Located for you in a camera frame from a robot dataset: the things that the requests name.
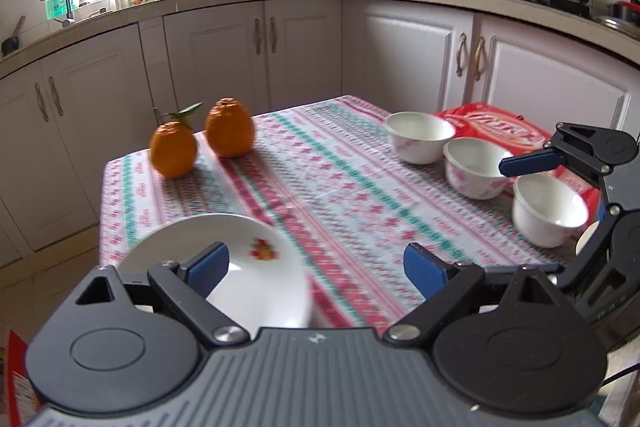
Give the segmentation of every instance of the black cable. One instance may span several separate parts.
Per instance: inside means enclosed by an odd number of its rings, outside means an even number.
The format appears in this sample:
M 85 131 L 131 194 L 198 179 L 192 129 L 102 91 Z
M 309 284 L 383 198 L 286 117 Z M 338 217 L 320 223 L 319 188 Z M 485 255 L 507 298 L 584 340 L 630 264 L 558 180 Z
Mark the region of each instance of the black cable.
M 640 362 L 635 363 L 634 365 L 630 365 L 626 369 L 623 369 L 622 371 L 617 372 L 615 375 L 611 375 L 609 378 L 606 378 L 605 381 L 602 383 L 602 386 L 604 387 L 608 383 L 611 383 L 614 380 L 617 380 L 618 378 L 626 377 L 626 375 L 634 371 L 637 371 L 638 369 L 640 369 Z

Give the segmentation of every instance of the orange fruit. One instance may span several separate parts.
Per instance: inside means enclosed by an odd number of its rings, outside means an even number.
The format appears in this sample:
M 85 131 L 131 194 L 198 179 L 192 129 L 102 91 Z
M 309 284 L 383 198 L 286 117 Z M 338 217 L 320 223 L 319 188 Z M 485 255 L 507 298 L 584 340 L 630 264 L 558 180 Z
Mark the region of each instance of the orange fruit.
M 200 104 L 192 105 L 180 112 L 169 113 L 175 121 L 163 123 L 151 137 L 151 165 L 165 178 L 180 178 L 193 169 L 198 156 L 198 144 L 186 117 L 198 107 Z
M 204 131 L 209 146 L 220 158 L 235 158 L 254 148 L 254 121 L 234 98 L 216 102 L 207 115 Z

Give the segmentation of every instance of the striped tablecloth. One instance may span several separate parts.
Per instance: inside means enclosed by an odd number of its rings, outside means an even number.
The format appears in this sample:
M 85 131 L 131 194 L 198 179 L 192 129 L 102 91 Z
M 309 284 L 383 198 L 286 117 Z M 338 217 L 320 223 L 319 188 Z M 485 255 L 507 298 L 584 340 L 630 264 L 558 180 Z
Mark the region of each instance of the striped tablecloth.
M 386 112 L 352 96 L 254 118 L 253 153 L 218 160 L 202 134 L 195 168 L 155 172 L 148 151 L 107 164 L 100 259 L 117 264 L 155 227 L 203 212 L 252 216 L 282 230 L 303 257 L 316 317 L 384 330 L 422 302 L 402 270 L 417 241 L 446 259 L 486 265 L 566 259 L 573 245 L 533 248 L 511 224 L 511 197 L 470 201 L 441 162 L 402 163 L 386 141 Z

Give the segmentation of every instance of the beige countertop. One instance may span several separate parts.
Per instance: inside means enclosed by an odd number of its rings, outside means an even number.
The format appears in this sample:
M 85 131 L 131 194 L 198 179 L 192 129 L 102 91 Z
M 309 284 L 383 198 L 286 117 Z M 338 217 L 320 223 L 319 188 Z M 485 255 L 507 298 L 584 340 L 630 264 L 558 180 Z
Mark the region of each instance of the beige countertop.
M 152 17 L 261 0 L 161 0 L 88 19 L 37 40 L 0 60 L 0 78 L 76 42 Z M 640 41 L 598 23 L 523 0 L 402 0 L 509 17 L 549 28 L 619 55 L 640 69 Z

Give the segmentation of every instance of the gold handle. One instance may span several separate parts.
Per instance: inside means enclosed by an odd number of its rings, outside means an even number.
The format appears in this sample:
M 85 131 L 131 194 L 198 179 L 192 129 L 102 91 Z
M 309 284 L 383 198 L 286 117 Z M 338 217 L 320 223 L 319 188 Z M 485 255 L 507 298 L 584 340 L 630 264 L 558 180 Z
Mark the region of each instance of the gold handle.
M 458 44 L 458 52 L 456 53 L 456 75 L 462 76 L 462 67 L 460 67 L 460 60 L 462 59 L 462 48 L 466 42 L 466 33 L 460 33 L 460 43 Z
M 255 35 L 255 54 L 260 55 L 262 53 L 262 34 L 260 32 L 260 19 L 254 21 L 254 35 Z
M 40 112 L 42 113 L 42 117 L 45 122 L 49 121 L 49 115 L 47 114 L 47 108 L 44 107 L 44 100 L 42 98 L 42 93 L 40 92 L 40 84 L 36 82 L 36 98 L 38 99 L 38 107 L 40 108 Z
M 56 81 L 52 76 L 49 77 L 49 86 L 51 86 L 53 103 L 56 104 L 56 107 L 58 108 L 58 114 L 62 116 L 65 114 L 65 112 L 62 110 L 62 106 L 60 105 L 60 97 L 58 95 L 58 90 L 56 89 Z
M 278 34 L 276 33 L 276 19 L 271 17 L 271 53 L 276 52 L 276 45 L 278 43 Z
M 480 71 L 480 58 L 482 57 L 482 51 L 484 50 L 484 37 L 480 37 L 478 41 L 478 47 L 476 48 L 476 74 L 474 76 L 474 80 L 477 82 L 480 80 L 480 75 L 482 71 Z

